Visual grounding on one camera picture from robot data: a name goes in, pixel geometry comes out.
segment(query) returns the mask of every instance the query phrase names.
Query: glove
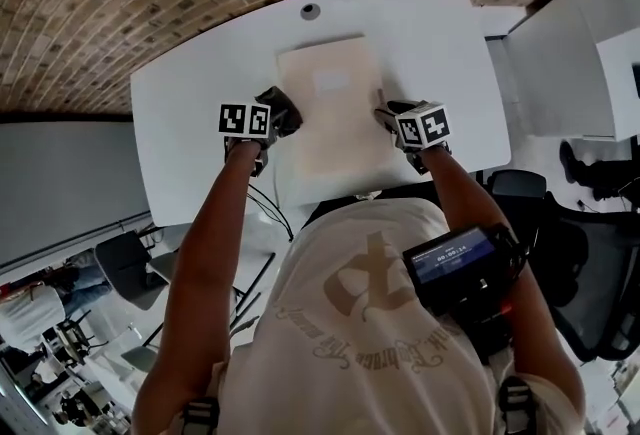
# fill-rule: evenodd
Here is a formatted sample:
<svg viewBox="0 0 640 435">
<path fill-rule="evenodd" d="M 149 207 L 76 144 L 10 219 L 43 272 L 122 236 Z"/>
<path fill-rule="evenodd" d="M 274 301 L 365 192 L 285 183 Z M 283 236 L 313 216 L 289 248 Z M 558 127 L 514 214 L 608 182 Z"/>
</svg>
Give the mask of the glove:
<svg viewBox="0 0 640 435">
<path fill-rule="evenodd" d="M 269 90 L 263 92 L 259 96 L 255 98 L 256 102 L 258 102 L 262 106 L 269 107 L 269 120 L 266 121 L 266 127 L 261 128 L 264 129 L 261 131 L 263 136 L 251 136 L 249 132 L 244 132 L 243 129 L 240 129 L 237 132 L 243 133 L 241 136 L 230 136 L 229 132 L 229 120 L 232 120 L 232 124 L 235 122 L 233 117 L 229 117 L 226 119 L 225 124 L 226 128 L 223 128 L 222 118 L 224 117 L 223 111 L 225 110 L 225 106 L 228 106 L 229 109 L 233 109 L 233 106 L 242 106 L 242 105 L 223 105 L 221 109 L 221 122 L 220 129 L 221 131 L 225 131 L 227 134 L 224 137 L 224 160 L 227 161 L 227 157 L 231 152 L 231 149 L 234 145 L 239 142 L 246 141 L 255 141 L 260 144 L 260 154 L 256 158 L 255 166 L 253 172 L 251 173 L 252 177 L 258 177 L 264 167 L 268 163 L 268 155 L 267 149 L 271 147 L 277 140 L 277 138 L 284 138 L 285 136 L 289 136 L 295 133 L 300 126 L 302 125 L 302 116 L 300 112 L 295 107 L 291 99 L 287 97 L 287 95 L 280 90 L 278 87 L 271 87 Z M 254 118 L 254 110 L 260 110 L 260 107 L 256 107 L 256 105 L 252 105 L 251 111 L 252 115 L 250 119 Z"/>
<path fill-rule="evenodd" d="M 428 172 L 418 155 L 420 151 L 441 146 L 451 154 L 449 145 L 444 141 L 450 131 L 443 105 L 427 101 L 387 101 L 373 111 L 373 116 L 382 127 L 396 136 L 395 146 L 405 153 L 407 161 L 420 175 Z"/>
</svg>

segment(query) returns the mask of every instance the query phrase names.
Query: chair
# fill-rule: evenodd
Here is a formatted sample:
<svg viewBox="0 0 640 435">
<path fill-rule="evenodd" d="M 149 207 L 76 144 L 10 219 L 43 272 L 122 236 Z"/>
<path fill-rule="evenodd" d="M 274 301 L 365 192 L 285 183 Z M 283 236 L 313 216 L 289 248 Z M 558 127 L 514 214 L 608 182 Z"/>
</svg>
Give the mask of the chair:
<svg viewBox="0 0 640 435">
<path fill-rule="evenodd" d="M 544 178 L 499 174 L 489 192 L 516 236 L 531 242 L 531 269 L 575 355 L 584 362 L 627 358 L 640 344 L 640 215 L 567 209 L 551 193 L 540 198 Z"/>
<path fill-rule="evenodd" d="M 142 310 L 149 310 L 167 285 L 157 273 L 147 273 L 151 256 L 133 231 L 100 243 L 95 255 L 113 289 Z"/>
</svg>

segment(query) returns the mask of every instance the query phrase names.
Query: desk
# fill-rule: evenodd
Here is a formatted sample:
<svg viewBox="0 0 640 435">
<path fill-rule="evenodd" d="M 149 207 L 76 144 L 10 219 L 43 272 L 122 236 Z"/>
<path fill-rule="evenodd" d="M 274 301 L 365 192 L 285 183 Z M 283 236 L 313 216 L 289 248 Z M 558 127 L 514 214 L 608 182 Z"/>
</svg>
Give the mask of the desk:
<svg viewBox="0 0 640 435">
<path fill-rule="evenodd" d="M 314 21 L 300 17 L 309 3 L 321 8 Z M 450 145 L 469 172 L 510 160 L 498 84 L 469 0 L 285 0 L 213 28 L 132 75 L 138 155 L 156 225 L 192 222 L 220 172 L 221 102 L 250 102 L 280 85 L 276 56 L 284 51 L 360 35 L 374 53 L 385 90 L 447 105 L 454 131 Z M 272 199 L 278 147 L 270 150 L 271 165 L 252 180 Z M 396 158 L 395 168 L 377 172 L 367 186 L 428 180 L 400 152 Z M 347 186 L 331 195 L 364 187 Z M 248 213 L 257 210 L 247 203 Z"/>
</svg>

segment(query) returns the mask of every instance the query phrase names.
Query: white floor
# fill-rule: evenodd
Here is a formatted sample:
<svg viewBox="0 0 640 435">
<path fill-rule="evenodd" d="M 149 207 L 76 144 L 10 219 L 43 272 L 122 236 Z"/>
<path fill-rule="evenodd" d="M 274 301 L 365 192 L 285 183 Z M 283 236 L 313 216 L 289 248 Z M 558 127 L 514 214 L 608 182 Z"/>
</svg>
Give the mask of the white floor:
<svg viewBox="0 0 640 435">
<path fill-rule="evenodd" d="M 517 88 L 508 68 L 507 57 L 501 41 L 488 42 L 489 51 L 494 62 L 496 76 L 503 96 L 505 114 L 507 117 L 509 136 L 512 148 L 512 161 L 504 168 L 520 168 L 531 170 L 547 178 L 548 190 L 552 191 L 559 203 L 571 209 L 578 209 L 577 201 L 597 211 L 621 211 L 625 206 L 619 200 L 596 202 L 590 190 L 578 185 L 569 185 L 565 181 L 564 171 L 558 159 L 558 147 L 561 140 L 557 138 L 537 138 L 527 135 L 523 123 L 521 106 L 518 102 Z M 595 159 L 628 159 L 629 144 L 595 143 L 585 141 L 572 142 L 576 155 L 591 162 Z M 294 234 L 297 233 L 315 206 L 305 206 L 300 209 L 286 210 Z M 172 237 L 164 241 L 164 251 L 177 248 L 186 228 L 171 230 Z M 255 290 L 261 296 L 245 316 L 248 320 L 259 316 L 265 309 L 269 293 L 274 284 L 277 272 L 289 247 L 285 230 L 264 215 L 248 216 L 245 222 L 240 253 L 240 264 L 235 285 L 246 290 L 256 277 L 271 252 L 276 253 L 276 259 L 270 270 Z M 116 361 L 118 354 L 139 345 L 162 322 L 166 308 L 168 292 L 165 290 L 155 305 L 147 312 L 120 299 L 115 293 L 101 299 L 92 308 L 87 318 L 90 329 L 99 340 L 113 341 L 104 354 Z M 255 325 L 235 335 L 231 341 L 232 347 L 248 343 L 253 338 Z"/>
</svg>

